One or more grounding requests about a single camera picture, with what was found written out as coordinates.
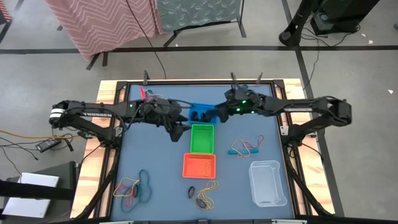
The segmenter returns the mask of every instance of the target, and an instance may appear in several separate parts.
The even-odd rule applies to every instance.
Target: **clear plastic container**
[[[251,196],[259,207],[276,207],[287,204],[282,190],[278,161],[254,161],[249,168]]]

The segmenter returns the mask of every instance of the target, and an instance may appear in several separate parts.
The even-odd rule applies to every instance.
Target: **black cable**
[[[6,150],[4,150],[4,148],[2,146],[0,146],[0,148],[2,149],[2,151],[4,152],[4,155],[6,156],[7,160],[14,166],[15,170],[18,172],[18,174],[21,176],[22,178],[22,173],[19,171],[19,169],[17,168],[17,166],[15,165],[15,163],[10,160],[10,158],[7,156]]]
[[[9,147],[9,146],[15,146],[15,145],[20,145],[20,144],[34,144],[34,143],[39,143],[39,142],[44,142],[45,140],[39,140],[39,141],[34,141],[34,142],[19,142],[19,143],[12,143],[12,144],[7,144],[7,145],[1,145],[2,147]]]
[[[337,45],[343,43],[343,41],[345,40],[345,38],[346,38],[348,35],[354,34],[354,33],[356,33],[356,32],[358,32],[358,31],[361,30],[361,25],[358,24],[357,27],[358,27],[358,28],[357,28],[356,30],[352,31],[352,32],[347,32],[347,31],[346,31],[347,34],[344,35],[343,38],[342,38],[337,44],[334,44],[334,45],[329,45],[329,44],[326,43],[324,40],[319,39],[318,36],[317,36],[314,32],[312,32],[310,29],[308,29],[308,28],[303,28],[303,29],[305,29],[305,30],[308,30],[308,31],[309,31],[311,34],[313,34],[314,36],[311,36],[311,35],[308,35],[308,34],[302,34],[301,38],[304,39],[304,40],[316,40],[316,41],[317,41],[317,45],[318,45],[317,59],[316,59],[316,61],[313,63],[312,72],[311,72],[311,75],[310,75],[310,79],[308,80],[308,83],[304,85],[303,90],[305,90],[306,87],[311,83],[311,79],[312,79],[313,74],[314,74],[314,71],[315,71],[315,65],[316,65],[317,62],[319,61],[319,53],[320,53],[319,41],[322,42],[322,43],[324,43],[324,44],[325,44],[326,46],[328,46],[328,47],[336,47]]]
[[[130,9],[130,12],[131,12],[132,16],[134,16],[135,20],[137,21],[138,26],[140,27],[141,31],[144,33],[146,39],[148,40],[148,43],[149,43],[150,47],[152,47],[152,49],[153,49],[154,46],[152,45],[152,42],[149,40],[149,38],[148,38],[147,34],[145,33],[144,29],[142,28],[142,26],[141,26],[140,23],[138,22],[138,19],[137,19],[136,15],[132,12],[132,9],[131,9],[131,7],[130,7],[129,1],[126,0],[126,3],[127,3],[127,6],[129,6],[129,9]],[[160,63],[160,66],[162,66],[162,69],[163,69],[163,72],[164,72],[164,79],[167,79],[166,70],[164,69],[164,66],[163,66],[162,62],[160,61],[159,56],[157,56],[157,53],[156,53],[155,50],[154,50],[154,53],[155,53],[155,55],[156,55],[156,57],[157,57],[157,60],[158,60],[159,63]]]
[[[309,149],[311,149],[311,150],[315,151],[316,153],[318,153],[318,155],[319,155],[320,158],[321,158],[322,164],[323,164],[323,156],[322,156],[322,154],[321,154],[319,151],[317,151],[316,149],[314,149],[313,147],[311,147],[311,146],[309,146],[309,145],[307,145],[307,144],[302,143],[302,145],[303,145],[303,146],[306,146],[306,147],[308,147]],[[290,151],[288,152],[290,158],[294,159],[294,158],[297,157],[297,154],[298,154],[299,152],[298,152],[298,150],[296,150],[296,149],[298,149],[298,148],[297,148],[297,147],[293,147],[293,145],[290,145]]]
[[[9,140],[7,140],[7,139],[5,139],[5,138],[0,137],[0,139],[3,139],[3,140],[5,140],[5,141],[7,141],[7,142],[13,144],[12,141],[9,141]],[[32,152],[29,151],[30,149],[26,149],[26,148],[24,148],[24,147],[22,147],[22,146],[20,146],[20,145],[16,145],[16,146],[18,146],[20,149],[23,149],[24,151],[30,153],[30,154],[33,156],[33,158],[34,158],[35,160],[39,160],[38,158],[35,157],[35,155],[34,155]]]
[[[84,160],[85,160],[88,156],[90,156],[93,152],[95,152],[98,148],[100,148],[100,146],[101,146],[101,144],[100,144],[99,146],[97,146],[95,149],[93,149],[89,154],[87,154],[87,156],[85,156],[85,157],[81,160],[81,162],[80,162],[78,168],[81,168],[81,165],[83,164]]]
[[[72,134],[66,133],[66,134],[61,135],[61,136],[64,137],[64,136],[67,136],[67,135],[69,135],[69,136],[71,137],[69,143],[72,143],[73,140],[74,140],[74,139],[72,138],[72,137],[74,137]],[[51,148],[50,150],[51,150],[51,151],[58,151],[58,150],[61,150],[61,149],[65,149],[66,147],[68,147],[68,144],[67,144],[66,146],[62,146],[61,148],[58,148],[58,149],[53,149],[53,148]]]
[[[307,145],[307,144],[304,144],[304,143],[302,143],[302,145],[303,145],[303,146],[306,146],[307,148],[312,149],[314,152],[318,153],[318,155],[320,156],[321,161],[322,161],[322,163],[323,163],[323,156],[322,156],[322,154],[321,154],[318,150],[316,150],[316,149],[314,149],[313,147],[311,147],[311,146],[309,146],[309,145]]]
[[[13,149],[20,149],[20,147],[19,146],[2,146],[2,147],[7,147],[7,148],[13,148]],[[38,151],[38,149],[31,149],[31,148],[24,148],[25,150],[28,150],[28,151]]]
[[[315,62],[313,63],[313,65],[312,65],[312,72],[311,72],[311,75],[310,75],[310,79],[308,80],[307,84],[304,86],[303,90],[305,90],[306,87],[311,83],[311,79],[312,79],[313,74],[314,74],[314,72],[315,72],[315,65],[316,65],[317,62],[319,61],[319,53],[320,53],[320,50],[318,49],[318,52],[317,52],[317,59],[316,59],[316,61],[315,61]]]
[[[131,119],[130,119],[129,126],[126,128],[125,132],[126,132],[128,129],[130,129],[130,126],[131,126],[131,124],[132,124],[132,121],[133,121],[134,118],[137,116],[138,111],[144,106],[144,104],[145,104],[145,103],[139,105],[138,108],[135,110],[134,114],[132,115],[132,117],[131,117]]]

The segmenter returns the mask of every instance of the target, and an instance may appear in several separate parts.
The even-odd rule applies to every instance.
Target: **orange plastic basket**
[[[216,178],[216,155],[185,153],[182,169],[184,178]]]

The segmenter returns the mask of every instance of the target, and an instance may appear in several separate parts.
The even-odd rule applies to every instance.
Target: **pink patterned fabric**
[[[86,60],[145,37],[126,0],[45,0]],[[128,0],[148,37],[162,34],[154,0]]]

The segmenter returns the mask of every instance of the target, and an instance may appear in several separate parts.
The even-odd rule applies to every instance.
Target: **black speaker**
[[[356,32],[358,24],[379,0],[319,0],[311,26],[316,35]]]

